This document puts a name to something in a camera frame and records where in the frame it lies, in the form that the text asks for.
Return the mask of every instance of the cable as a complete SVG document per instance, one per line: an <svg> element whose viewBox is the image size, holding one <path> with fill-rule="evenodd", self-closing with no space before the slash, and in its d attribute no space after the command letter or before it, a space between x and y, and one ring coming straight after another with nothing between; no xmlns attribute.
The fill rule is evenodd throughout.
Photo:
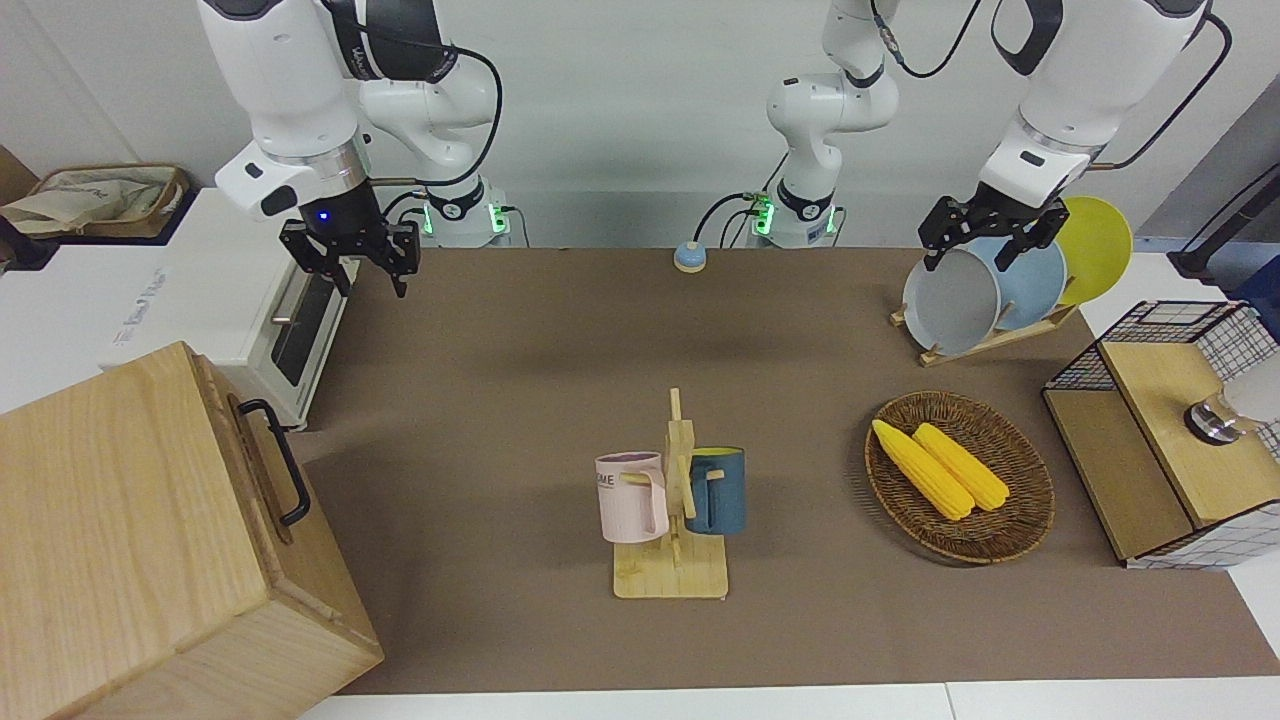
<svg viewBox="0 0 1280 720"><path fill-rule="evenodd" d="M1270 168L1262 170L1262 173L1258 177L1253 178L1249 182L1249 184L1242 187L1239 192L1236 192L1235 195L1233 195L1230 200L1228 200L1221 208L1217 209L1217 213L1213 213L1212 218L1210 218L1203 225L1201 225L1201 228L1198 231L1196 231L1196 234L1193 234L1190 237L1190 240L1187 241L1187 245L1184 245L1183 249L1179 252L1187 252L1188 250L1190 250L1192 243L1194 243L1197 240L1199 240L1199 236L1203 234L1204 231L1207 231L1210 228L1210 225L1212 225L1213 223L1216 223L1217 219L1222 217L1222 213L1226 213L1226 210L1229 208L1231 208L1231 205L1235 205L1235 202L1240 197L1243 197L1245 192L1253 190L1260 182L1262 182L1263 179L1266 179L1267 176L1270 176L1271 173L1276 172L1277 169L1280 169L1280 163L1276 163L1274 165L1271 165Z"/></svg>
<svg viewBox="0 0 1280 720"><path fill-rule="evenodd" d="M791 156L791 151L790 150L782 154L782 159L778 160L778 164L773 168L773 172L769 173L769 179L764 181L764 184L760 186L760 192L768 192L769 191L769 183L773 182L773 178L778 177L778 173L782 172L782 165L786 164L787 158L790 158L790 156ZM755 209L755 204L751 205L751 209L753 210ZM733 241L728 243L730 247L733 247L735 245L737 245L737 238L741 237L742 228L746 227L748 220L749 220L748 218L742 218L742 222L737 224L737 231L733 233Z"/></svg>
<svg viewBox="0 0 1280 720"><path fill-rule="evenodd" d="M698 242L698 238L701 237L703 228L707 227L707 220L712 219L712 215L716 214L716 210L719 210L721 208L735 200L744 200L744 201L755 200L755 193L735 192L733 195L726 195L724 197L721 197L714 204L712 204L712 206L707 209L707 213L703 214L703 219L698 220L698 229L694 231L694 242Z"/></svg>
<svg viewBox="0 0 1280 720"><path fill-rule="evenodd" d="M402 192L402 193L397 195L396 199L392 200L390 202L388 202L387 208L383 210L383 219L384 220L388 219L390 217L390 214L392 214L392 210L394 210L396 206L399 205L401 202L408 200L410 197L417 197L417 192L419 191L416 191L416 190L411 190L408 192Z"/></svg>
<svg viewBox="0 0 1280 720"><path fill-rule="evenodd" d="M1210 78L1213 77L1213 73L1216 73L1217 69L1222 67L1222 61L1226 60L1228 54L1231 53L1231 29L1226 27L1226 23L1222 22L1222 18L1219 18L1213 13L1206 14L1204 22L1216 27L1219 32L1222 33L1222 50L1219 53L1217 59L1213 60L1213 64L1208 67L1208 70L1204 72L1204 76L1201 77L1199 82L1196 83L1196 87L1193 87L1192 91L1187 94L1187 97L1183 99L1181 104L1179 104L1178 108L1175 108L1174 111L1170 113L1167 118L1165 118L1165 122L1161 123L1158 128L1156 128L1155 135L1147 138L1147 142L1142 143L1142 147L1139 147L1133 155L1119 163L1093 163L1092 165L1088 167L1088 170L1123 170L1129 165L1132 165L1134 160L1142 158L1142 155L1147 152L1147 150L1149 150L1151 146L1155 145L1157 140L1160 140L1160 136L1165 135L1165 131L1169 129L1169 126L1174 124L1174 120L1178 119L1178 115L1181 115L1183 110L1185 110L1187 106L1192 104L1192 100L1196 99L1201 88L1208 85L1208 81Z"/></svg>
<svg viewBox="0 0 1280 720"><path fill-rule="evenodd" d="M721 250L724 249L724 238L728 237L728 227L733 224L733 218L736 218L739 215L742 215L742 224L745 225L746 224L746 215L750 215L750 214L753 214L753 210L750 208L748 208L746 210L739 210L737 213L733 213L732 215L728 217L727 220L724 220L724 228L721 229L721 243L719 243Z"/></svg>
<svg viewBox="0 0 1280 720"><path fill-rule="evenodd" d="M502 211L520 215L520 232L525 234L525 247L532 247L532 245L529 243L529 220L525 219L525 211L515 205L503 205Z"/></svg>
<svg viewBox="0 0 1280 720"><path fill-rule="evenodd" d="M895 37L893 31L890 29L888 22L884 20L884 15L881 15L879 9L876 8L876 0L872 0L872 18L876 20L876 27L881 29L881 40L884 42L884 47L888 50L890 55L893 56L893 60L897 61L899 67L914 78L928 79L941 73L942 68L951 63L951 58L955 56L956 50L960 47L960 42L964 40L964 36L968 35L969 26L973 24L973 18L978 14L978 6L980 5L982 0L974 0L973 6L969 8L969 14L964 19L964 24L960 26L960 32L956 35L955 42L951 44L951 50L947 50L947 56L938 63L938 67L924 73L916 72L906 64L906 58L902 56L902 50L897 45L897 37Z"/></svg>
<svg viewBox="0 0 1280 720"><path fill-rule="evenodd" d="M831 246L835 247L840 243L840 233L845 232L845 220L849 219L849 210L845 210L844 205L838 205L832 213L840 213L840 225L836 227L836 238L831 241Z"/></svg>
<svg viewBox="0 0 1280 720"><path fill-rule="evenodd" d="M407 218L408 215L422 215L422 217L426 217L426 210L424 210L422 208L410 208L408 210L404 210L403 213L401 213L399 218L396 218L396 224L397 225L404 224L404 218Z"/></svg>
<svg viewBox="0 0 1280 720"><path fill-rule="evenodd" d="M417 183L417 184L420 184L420 186L422 186L422 187L444 187L444 186L449 186L449 184L457 184L457 183L467 179L468 177L471 177L476 170L479 170L480 165L484 163L485 158L489 156L489 149L493 147L494 138L498 137L498 123L502 120L502 100L503 100L502 74L498 72L498 67L493 64L493 60L490 60L489 58L485 58L483 54L476 53L475 50L471 50L471 49L467 49L467 47L458 47L457 45L440 45L439 42L424 42L421 40L413 40L413 38L410 38L410 37L402 37L402 36L399 36L399 35L397 35L394 32L387 31L387 29L370 28L370 27L367 27L365 24L361 24L361 23L358 23L356 20L352 20L352 19L349 19L349 18L339 14L338 9L333 6L333 0L320 0L320 4L324 5L324 9L329 12L329 15L334 19L334 22L339 22L339 23L342 23L344 26L348 26L348 27L351 27L353 29L357 29L357 31L360 31L360 32L362 32L365 35L370 35L372 37L381 37L383 40L388 40L388 41L392 41L392 42L399 42L402 45L410 45L412 47L426 47L429 50L442 50L445 54L448 54L448 53L457 53L458 55L462 55L463 58L471 58L474 60L480 61L481 64L484 64L485 68L489 69L489 73L493 76L493 88L494 88L493 124L489 127L489 137L485 138L484 146L480 149L480 154L476 155L475 161L471 163L471 167L467 168L461 176L458 176L456 178L447 179L447 181L428 181L428 179L413 178L413 182Z"/></svg>

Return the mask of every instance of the yellow corn cob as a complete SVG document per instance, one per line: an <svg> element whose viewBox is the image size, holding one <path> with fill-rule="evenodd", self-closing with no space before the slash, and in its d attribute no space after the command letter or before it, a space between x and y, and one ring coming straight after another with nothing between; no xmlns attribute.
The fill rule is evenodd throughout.
<svg viewBox="0 0 1280 720"><path fill-rule="evenodd" d="M973 512L969 491L914 439L883 420L872 420L872 428L897 469L943 518L960 520Z"/></svg>
<svg viewBox="0 0 1280 720"><path fill-rule="evenodd" d="M960 480L978 507L995 510L1009 500L1009 486L937 427L923 423L911 437Z"/></svg>

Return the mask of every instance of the brown table mat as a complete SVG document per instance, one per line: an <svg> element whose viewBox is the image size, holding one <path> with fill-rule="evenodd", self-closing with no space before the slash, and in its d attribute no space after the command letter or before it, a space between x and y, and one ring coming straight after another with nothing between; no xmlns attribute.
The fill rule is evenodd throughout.
<svg viewBox="0 0 1280 720"><path fill-rule="evenodd" d="M919 252L428 251L365 268L294 438L385 647L351 693L1258 675L1230 578L1123 570L1041 400L1059 332L924 369L887 322ZM662 447L678 386L748 456L726 601L621 601L593 459ZM1057 520L1011 564L925 560L867 507L883 402L982 400L1033 442ZM850 459L856 477L846 478Z"/></svg>

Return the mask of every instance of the yellow plate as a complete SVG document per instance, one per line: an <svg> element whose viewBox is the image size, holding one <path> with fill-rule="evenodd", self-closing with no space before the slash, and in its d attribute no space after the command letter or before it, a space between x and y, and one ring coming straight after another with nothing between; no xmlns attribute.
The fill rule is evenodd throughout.
<svg viewBox="0 0 1280 720"><path fill-rule="evenodd" d="M1068 197L1071 217L1057 233L1068 275L1075 278L1062 293L1062 305L1079 305L1111 290L1133 255L1133 231L1124 214L1106 200Z"/></svg>

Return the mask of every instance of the white toaster oven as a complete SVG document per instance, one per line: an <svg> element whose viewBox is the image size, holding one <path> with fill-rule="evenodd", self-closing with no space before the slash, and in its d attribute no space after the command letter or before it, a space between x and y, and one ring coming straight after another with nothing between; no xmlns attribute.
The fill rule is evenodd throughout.
<svg viewBox="0 0 1280 720"><path fill-rule="evenodd" d="M184 341L243 400L265 398L282 424L305 427L346 299L298 269L279 229L279 222L247 218L218 190L201 191L151 279L123 309L99 366ZM358 263L343 265L355 281Z"/></svg>

